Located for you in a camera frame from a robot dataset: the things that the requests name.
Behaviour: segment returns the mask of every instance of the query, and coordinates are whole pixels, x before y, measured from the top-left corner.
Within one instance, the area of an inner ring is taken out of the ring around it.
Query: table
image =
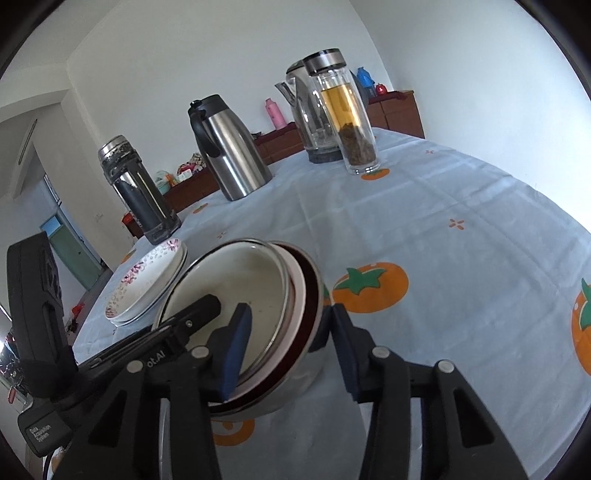
[[[407,361],[451,359],[530,478],[542,480],[591,405],[591,312],[582,293],[591,234],[496,167],[408,135],[375,135],[383,170],[373,176],[312,165],[301,152],[272,165],[272,182],[246,199],[229,203],[216,192],[186,209],[175,235],[189,248],[186,265],[233,238],[303,248],[333,300],[357,312],[353,322],[378,343]],[[152,323],[159,305],[119,329],[103,315],[125,271],[150,248],[138,241],[98,298],[74,343],[79,362]],[[370,277],[379,288],[363,288]],[[226,480],[357,478],[368,408],[350,400],[328,357],[312,387],[280,411],[214,423]],[[412,449],[418,478],[418,426]]]

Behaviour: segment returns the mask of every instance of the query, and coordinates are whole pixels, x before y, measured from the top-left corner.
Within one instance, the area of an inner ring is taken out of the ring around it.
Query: stack of plates
[[[161,243],[123,277],[107,301],[105,316],[117,327],[143,315],[173,283],[187,258],[187,247],[178,238]]]

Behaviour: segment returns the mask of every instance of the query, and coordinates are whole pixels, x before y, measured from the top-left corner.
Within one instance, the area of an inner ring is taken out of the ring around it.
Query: red object
[[[124,225],[129,225],[131,222],[134,221],[134,216],[131,215],[131,212],[126,213],[123,216],[123,220],[121,220],[123,222]]]
[[[72,307],[72,315],[74,316],[74,318],[73,318],[74,320],[76,320],[78,318],[78,315],[82,311],[82,308],[84,308],[83,303],[79,303],[75,307]]]
[[[375,93],[377,93],[378,95],[386,95],[386,93],[388,93],[388,89],[386,88],[385,85],[378,83],[375,86]]]
[[[10,391],[8,392],[8,403],[12,405],[14,403],[14,398],[17,396],[17,389],[14,387],[10,387]]]

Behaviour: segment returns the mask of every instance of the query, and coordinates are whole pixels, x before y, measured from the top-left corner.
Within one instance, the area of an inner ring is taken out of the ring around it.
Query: pink thermos
[[[285,118],[283,118],[283,113],[279,110],[279,106],[270,98],[265,102],[265,109],[271,117],[271,122],[273,122],[275,130],[287,127],[287,122],[285,121]]]

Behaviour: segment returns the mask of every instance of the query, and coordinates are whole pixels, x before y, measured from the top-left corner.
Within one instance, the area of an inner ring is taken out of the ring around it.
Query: white plate
[[[138,317],[162,293],[185,254],[184,244],[178,238],[170,238],[144,255],[111,294],[105,317],[119,324]]]
[[[139,311],[139,314],[129,320],[125,320],[123,322],[114,322],[113,320],[111,320],[111,323],[113,325],[115,325],[116,327],[123,327],[125,325],[128,325],[134,321],[136,321],[137,319],[139,319],[144,313],[146,313],[150,308],[152,308],[152,306],[159,301],[164,294],[168,291],[168,289],[170,288],[170,286],[174,283],[174,281],[178,278],[178,275],[181,273],[181,270],[183,269],[184,265],[185,265],[185,261],[187,259],[187,247],[183,244],[183,256],[181,258],[180,263],[178,264],[178,267],[176,268],[173,276],[169,279],[168,283],[163,287],[163,288],[159,288],[158,291],[159,293],[152,297],[152,295],[146,295],[145,298],[151,298],[152,300],[148,303],[142,306],[142,309]]]
[[[211,333],[230,322],[239,302],[252,309],[252,332],[241,374],[261,358],[277,334],[293,291],[281,257],[268,245],[249,240],[231,242],[189,267],[173,288],[155,325],[206,294],[222,304],[217,318],[191,335],[187,349],[205,345]]]
[[[236,400],[242,395],[245,395],[247,392],[255,388],[262,380],[271,375],[273,370],[276,369],[281,360],[283,360],[283,357],[293,343],[293,340],[300,329],[302,318],[304,317],[304,308],[306,307],[306,278],[304,277],[304,272],[302,272],[300,264],[291,253],[279,245],[273,243],[269,244],[281,255],[290,275],[290,281],[294,289],[294,303],[291,317],[286,318],[288,321],[287,329],[276,346],[275,351],[267,361],[261,365],[260,370],[236,387],[228,401]]]

